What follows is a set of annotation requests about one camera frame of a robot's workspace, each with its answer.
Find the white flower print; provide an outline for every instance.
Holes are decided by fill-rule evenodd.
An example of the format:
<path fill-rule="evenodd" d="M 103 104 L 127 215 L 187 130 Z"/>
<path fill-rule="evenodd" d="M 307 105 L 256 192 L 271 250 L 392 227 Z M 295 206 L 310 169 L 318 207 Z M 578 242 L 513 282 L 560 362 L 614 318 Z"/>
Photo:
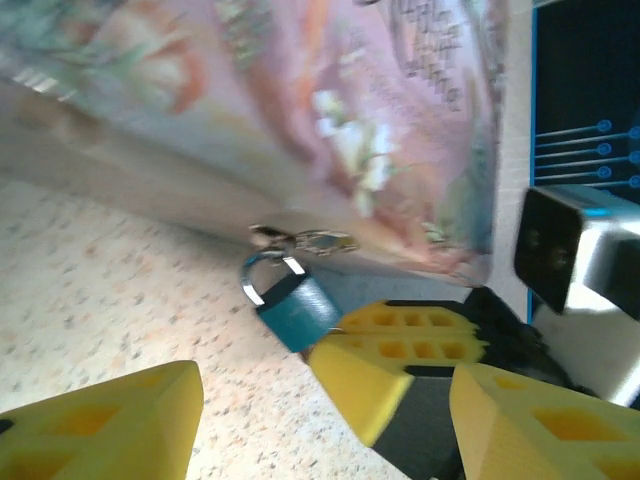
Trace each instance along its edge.
<path fill-rule="evenodd" d="M 433 244 L 448 244 L 449 237 L 445 233 L 445 231 L 435 223 L 431 222 L 422 222 L 422 228 L 425 232 L 425 237 L 429 241 L 429 243 Z"/>
<path fill-rule="evenodd" d="M 374 193 L 384 189 L 393 171 L 391 129 L 368 120 L 347 120 L 344 104 L 333 90 L 315 92 L 312 103 L 321 115 L 318 133 L 330 140 L 349 177 L 356 181 L 353 201 L 358 212 L 371 217 Z"/>

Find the yellow foam pad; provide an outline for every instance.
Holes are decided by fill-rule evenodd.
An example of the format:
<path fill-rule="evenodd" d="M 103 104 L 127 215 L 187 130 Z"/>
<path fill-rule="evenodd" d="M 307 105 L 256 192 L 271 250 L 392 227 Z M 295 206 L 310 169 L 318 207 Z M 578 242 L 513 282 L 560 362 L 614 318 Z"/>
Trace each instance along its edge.
<path fill-rule="evenodd" d="M 331 343 L 370 363 L 404 369 L 407 365 L 453 367 L 477 362 L 487 342 L 472 335 L 333 334 L 319 344 Z"/>
<path fill-rule="evenodd" d="M 370 447 L 384 431 L 413 377 L 382 358 L 349 348 L 340 337 L 322 339 L 309 356 L 309 365 L 360 441 Z"/>
<path fill-rule="evenodd" d="M 640 479 L 640 412 L 482 364 L 450 393 L 468 480 Z"/>
<path fill-rule="evenodd" d="M 0 415 L 0 480 L 183 480 L 203 406 L 174 362 Z"/>
<path fill-rule="evenodd" d="M 346 333 L 383 335 L 468 334 L 477 328 L 462 315 L 443 307 L 394 307 L 384 300 L 348 313 L 338 327 Z"/>

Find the padlock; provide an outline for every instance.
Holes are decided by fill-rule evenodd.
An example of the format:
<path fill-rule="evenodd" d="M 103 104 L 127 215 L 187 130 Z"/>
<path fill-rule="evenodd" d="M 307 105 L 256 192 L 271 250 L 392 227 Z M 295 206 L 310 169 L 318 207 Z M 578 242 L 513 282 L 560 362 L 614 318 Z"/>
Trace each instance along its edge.
<path fill-rule="evenodd" d="M 282 261 L 290 272 L 259 294 L 250 275 L 253 267 L 263 260 Z M 282 250 L 266 249 L 249 257 L 242 267 L 241 282 L 258 317 L 291 352 L 311 347 L 342 318 L 342 312 L 309 271 Z"/>

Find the metal clip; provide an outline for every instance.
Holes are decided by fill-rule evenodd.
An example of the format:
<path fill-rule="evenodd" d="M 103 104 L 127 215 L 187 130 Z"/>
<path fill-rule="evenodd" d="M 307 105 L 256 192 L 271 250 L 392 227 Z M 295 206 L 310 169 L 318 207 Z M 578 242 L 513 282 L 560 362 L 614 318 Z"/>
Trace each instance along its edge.
<path fill-rule="evenodd" d="M 291 234 L 268 227 L 252 225 L 251 243 L 258 248 L 293 249 L 325 257 L 334 253 L 348 253 L 360 248 L 360 245 L 348 233 L 333 230 L 306 230 Z"/>

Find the padlock shackle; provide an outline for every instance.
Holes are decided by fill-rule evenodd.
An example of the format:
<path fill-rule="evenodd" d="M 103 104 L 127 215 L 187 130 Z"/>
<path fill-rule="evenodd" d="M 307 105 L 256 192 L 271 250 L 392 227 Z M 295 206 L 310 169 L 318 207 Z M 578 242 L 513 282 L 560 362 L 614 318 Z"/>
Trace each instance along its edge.
<path fill-rule="evenodd" d="M 251 281 L 251 270 L 253 270 L 253 267 L 259 262 L 269 259 L 282 260 L 295 275 L 304 275 L 307 273 L 295 258 L 282 250 L 266 249 L 252 255 L 246 262 L 244 262 L 244 265 L 240 270 L 240 284 L 242 285 L 244 294 L 256 307 L 264 305 L 264 300 L 253 286 L 253 282 Z"/>

